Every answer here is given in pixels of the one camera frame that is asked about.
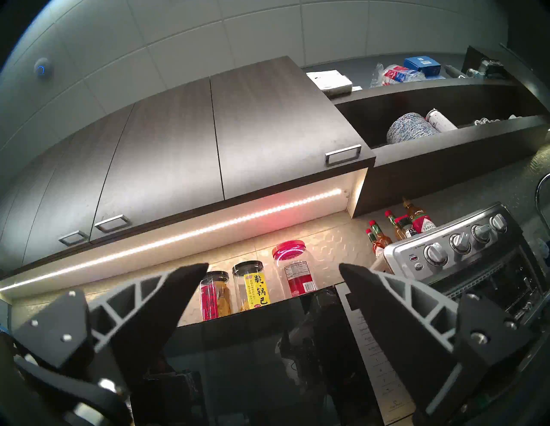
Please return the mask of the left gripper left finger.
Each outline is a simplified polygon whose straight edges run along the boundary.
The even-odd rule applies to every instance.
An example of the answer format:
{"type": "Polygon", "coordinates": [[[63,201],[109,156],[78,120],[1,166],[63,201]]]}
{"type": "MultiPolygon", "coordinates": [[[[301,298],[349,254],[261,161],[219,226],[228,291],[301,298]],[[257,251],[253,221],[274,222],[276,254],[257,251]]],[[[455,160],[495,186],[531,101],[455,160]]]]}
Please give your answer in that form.
{"type": "Polygon", "coordinates": [[[46,372],[94,385],[102,379],[131,393],[174,333],[208,263],[118,285],[87,301],[67,290],[13,333],[21,372],[46,372]]]}

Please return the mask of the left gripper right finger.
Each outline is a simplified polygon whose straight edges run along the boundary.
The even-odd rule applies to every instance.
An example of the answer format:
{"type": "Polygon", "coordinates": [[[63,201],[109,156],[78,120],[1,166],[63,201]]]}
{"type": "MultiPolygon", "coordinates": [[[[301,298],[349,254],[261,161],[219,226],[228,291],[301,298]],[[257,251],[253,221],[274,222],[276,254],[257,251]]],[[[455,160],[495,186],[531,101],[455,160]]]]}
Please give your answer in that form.
{"type": "Polygon", "coordinates": [[[339,272],[415,404],[414,423],[462,423],[515,378],[533,332],[487,296],[456,302],[419,281],[341,263],[339,272]]]}

